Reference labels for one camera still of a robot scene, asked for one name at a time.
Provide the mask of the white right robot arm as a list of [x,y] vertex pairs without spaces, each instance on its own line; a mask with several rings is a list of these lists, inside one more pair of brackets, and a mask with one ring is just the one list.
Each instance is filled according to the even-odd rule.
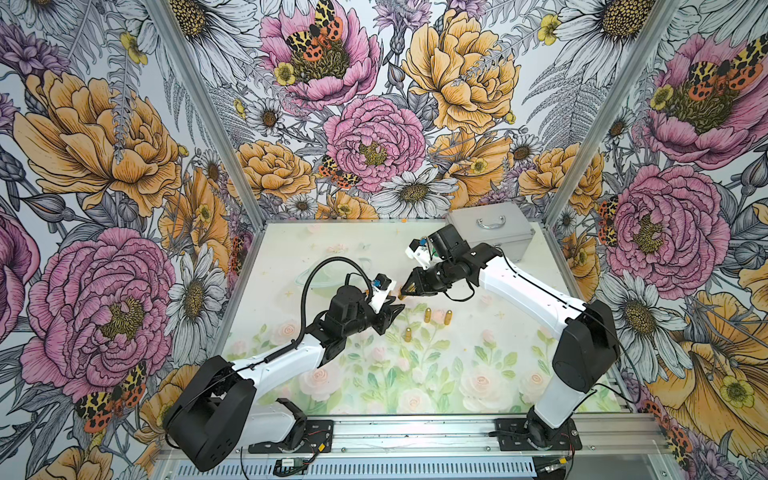
[[401,292],[405,296],[446,295],[456,282],[481,288],[536,320],[556,341],[553,375],[527,413],[523,433],[511,438],[537,450],[549,450],[570,432],[567,423],[592,388],[613,367],[620,345],[610,308],[572,297],[523,271],[502,250],[461,241],[454,247],[415,239],[406,248],[418,266]]

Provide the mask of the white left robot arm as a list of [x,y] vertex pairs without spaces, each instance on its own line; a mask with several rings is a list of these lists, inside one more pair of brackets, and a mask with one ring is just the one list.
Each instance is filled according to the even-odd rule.
[[285,346],[234,362],[221,356],[206,360],[165,416],[171,444],[201,472],[252,445],[299,448],[308,436],[305,413],[286,398],[269,405],[260,404],[260,398],[333,361],[349,337],[369,329],[384,335],[405,308],[391,291],[365,293],[343,285],[328,309]]

